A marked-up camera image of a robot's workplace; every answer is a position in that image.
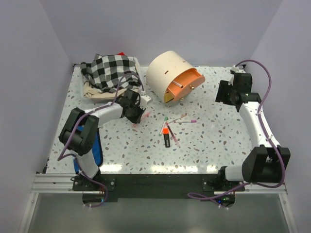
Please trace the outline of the orange capped marker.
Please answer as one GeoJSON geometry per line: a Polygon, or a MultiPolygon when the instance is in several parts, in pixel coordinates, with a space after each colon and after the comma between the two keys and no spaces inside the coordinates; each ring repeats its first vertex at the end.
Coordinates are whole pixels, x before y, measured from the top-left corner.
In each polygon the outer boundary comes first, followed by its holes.
{"type": "Polygon", "coordinates": [[[140,122],[139,123],[134,123],[133,124],[133,128],[135,128],[137,125],[139,125],[140,123],[143,122],[144,119],[146,119],[147,117],[149,117],[151,112],[146,112],[142,115],[142,117],[140,118],[140,122]]]}

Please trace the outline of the salmon top drawer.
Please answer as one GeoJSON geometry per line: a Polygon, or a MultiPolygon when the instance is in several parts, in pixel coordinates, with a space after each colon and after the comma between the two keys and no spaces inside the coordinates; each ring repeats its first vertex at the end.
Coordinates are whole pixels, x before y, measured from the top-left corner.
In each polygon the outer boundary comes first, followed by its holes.
{"type": "Polygon", "coordinates": [[[205,77],[195,68],[191,68],[178,75],[173,81],[182,84],[183,88],[180,88],[171,82],[165,93],[171,93],[174,96],[173,100],[178,100],[185,97],[192,90],[204,83],[205,77]]]}

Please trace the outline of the green capped acrylic marker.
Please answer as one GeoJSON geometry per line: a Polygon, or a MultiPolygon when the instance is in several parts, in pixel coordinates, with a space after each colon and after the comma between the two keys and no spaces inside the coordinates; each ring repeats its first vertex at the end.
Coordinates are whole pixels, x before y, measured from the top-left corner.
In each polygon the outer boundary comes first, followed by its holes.
{"type": "Polygon", "coordinates": [[[160,129],[159,134],[158,134],[159,136],[162,135],[163,129],[164,129],[164,126],[166,125],[167,120],[168,120],[168,117],[165,116],[164,121],[163,121],[163,124],[162,124],[161,129],[160,129]]]}

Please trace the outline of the grey-green bottom drawer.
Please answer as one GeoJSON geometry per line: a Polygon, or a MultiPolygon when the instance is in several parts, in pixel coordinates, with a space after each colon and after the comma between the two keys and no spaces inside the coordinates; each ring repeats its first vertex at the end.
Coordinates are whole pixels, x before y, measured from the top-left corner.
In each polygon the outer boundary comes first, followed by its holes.
{"type": "Polygon", "coordinates": [[[164,103],[166,107],[172,107],[172,106],[176,106],[180,103],[180,99],[178,100],[170,100],[169,102],[164,103]]]}

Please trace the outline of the orange black highlighter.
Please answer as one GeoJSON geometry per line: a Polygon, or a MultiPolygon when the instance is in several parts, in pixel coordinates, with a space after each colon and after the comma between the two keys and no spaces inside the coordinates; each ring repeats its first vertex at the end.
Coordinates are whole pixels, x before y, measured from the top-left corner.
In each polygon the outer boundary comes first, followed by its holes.
{"type": "Polygon", "coordinates": [[[165,147],[169,148],[171,146],[171,144],[170,144],[170,136],[169,136],[169,129],[168,128],[163,129],[163,136],[164,136],[165,147]]]}

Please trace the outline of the yellow drawer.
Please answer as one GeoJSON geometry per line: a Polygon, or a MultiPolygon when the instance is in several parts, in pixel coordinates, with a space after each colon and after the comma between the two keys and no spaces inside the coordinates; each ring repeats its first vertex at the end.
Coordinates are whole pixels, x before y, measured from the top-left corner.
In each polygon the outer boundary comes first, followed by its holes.
{"type": "Polygon", "coordinates": [[[165,95],[163,97],[164,103],[168,103],[173,99],[174,99],[174,96],[171,93],[165,93],[165,95]]]}

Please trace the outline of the blue capped white marker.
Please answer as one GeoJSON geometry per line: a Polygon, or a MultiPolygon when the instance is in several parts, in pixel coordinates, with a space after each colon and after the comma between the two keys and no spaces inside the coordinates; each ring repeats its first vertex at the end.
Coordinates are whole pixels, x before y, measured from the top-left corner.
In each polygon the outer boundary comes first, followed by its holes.
{"type": "Polygon", "coordinates": [[[176,81],[172,81],[172,83],[175,84],[176,86],[180,87],[180,88],[183,88],[183,85],[178,83],[178,82],[176,82],[176,81]]]}

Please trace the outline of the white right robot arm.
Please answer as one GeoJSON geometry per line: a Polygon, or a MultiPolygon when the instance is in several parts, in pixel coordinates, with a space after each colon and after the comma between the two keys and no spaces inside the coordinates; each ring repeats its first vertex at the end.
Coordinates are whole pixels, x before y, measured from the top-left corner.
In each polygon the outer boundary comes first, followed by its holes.
{"type": "Polygon", "coordinates": [[[233,73],[230,81],[221,80],[216,102],[235,106],[243,119],[252,150],[241,165],[223,168],[223,175],[216,179],[219,189],[227,191],[234,182],[248,182],[263,186],[277,186],[284,182],[285,169],[291,153],[282,147],[272,133],[263,112],[263,101],[252,92],[251,74],[233,73]]]}

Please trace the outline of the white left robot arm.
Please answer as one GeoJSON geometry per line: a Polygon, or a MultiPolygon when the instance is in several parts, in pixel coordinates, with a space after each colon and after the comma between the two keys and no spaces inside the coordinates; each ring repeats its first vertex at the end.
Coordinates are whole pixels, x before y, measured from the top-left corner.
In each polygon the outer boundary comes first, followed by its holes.
{"type": "Polygon", "coordinates": [[[96,176],[99,173],[99,166],[92,152],[95,142],[99,139],[98,128],[124,117],[134,124],[140,123],[148,100],[146,95],[126,90],[123,95],[103,106],[90,110],[78,107],[72,109],[59,135],[59,141],[64,145],[64,149],[58,160],[72,156],[78,171],[85,177],[84,186],[89,190],[98,189],[101,184],[100,177],[96,176]]]}

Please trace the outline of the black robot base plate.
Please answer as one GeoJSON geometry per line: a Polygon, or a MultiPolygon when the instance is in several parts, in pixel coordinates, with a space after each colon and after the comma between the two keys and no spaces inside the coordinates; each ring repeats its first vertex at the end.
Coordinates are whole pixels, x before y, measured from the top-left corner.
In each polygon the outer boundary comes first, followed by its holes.
{"type": "Polygon", "coordinates": [[[118,199],[186,199],[190,192],[211,197],[215,192],[225,192],[239,186],[240,182],[226,181],[217,174],[100,174],[96,181],[108,189],[108,198],[104,189],[82,175],[70,179],[72,190],[83,192],[86,203],[117,202],[118,199]]]}

